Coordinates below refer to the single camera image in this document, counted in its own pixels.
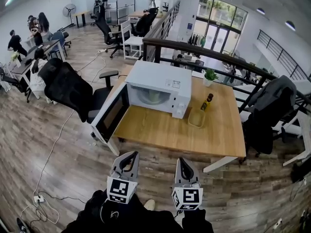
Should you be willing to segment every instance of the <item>white microwave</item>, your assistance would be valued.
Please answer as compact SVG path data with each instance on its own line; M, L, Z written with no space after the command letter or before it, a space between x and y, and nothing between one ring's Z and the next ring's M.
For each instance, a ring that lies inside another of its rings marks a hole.
M183 118L191 99L192 71L136 61L125 81L105 102L93 122L93 132L108 143L130 105Z

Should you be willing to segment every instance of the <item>power outlet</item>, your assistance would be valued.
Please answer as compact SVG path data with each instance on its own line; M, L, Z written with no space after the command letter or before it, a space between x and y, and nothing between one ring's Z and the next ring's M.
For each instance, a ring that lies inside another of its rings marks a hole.
M282 223L282 219L280 218L278 222L273 226L273 229L275 230L281 223Z
M43 203L44 197L43 196L34 196L34 201L37 203Z

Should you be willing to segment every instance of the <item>white shoe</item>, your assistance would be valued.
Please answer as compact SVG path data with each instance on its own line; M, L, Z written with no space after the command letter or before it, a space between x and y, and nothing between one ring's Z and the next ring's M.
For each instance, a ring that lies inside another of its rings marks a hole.
M154 211L156 207L156 202L154 200L148 200L144 207L149 211Z

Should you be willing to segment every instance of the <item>round ceiling light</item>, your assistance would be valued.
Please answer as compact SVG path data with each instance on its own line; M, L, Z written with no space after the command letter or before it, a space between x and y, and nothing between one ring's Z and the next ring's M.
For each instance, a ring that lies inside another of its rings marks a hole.
M264 10L261 9L261 8L258 8L257 11L258 11L259 13L261 13L262 15L266 14L266 13L264 12Z
M286 24L286 26L289 27L291 30L296 31L295 25L293 24L292 21L286 21L285 24Z

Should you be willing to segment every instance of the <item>microwave door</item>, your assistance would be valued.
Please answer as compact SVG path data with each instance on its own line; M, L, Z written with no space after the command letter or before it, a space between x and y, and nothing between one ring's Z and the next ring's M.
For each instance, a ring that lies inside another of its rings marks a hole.
M103 143L110 145L110 138L129 108L127 84L123 82L108 98L99 113L91 123L96 137Z

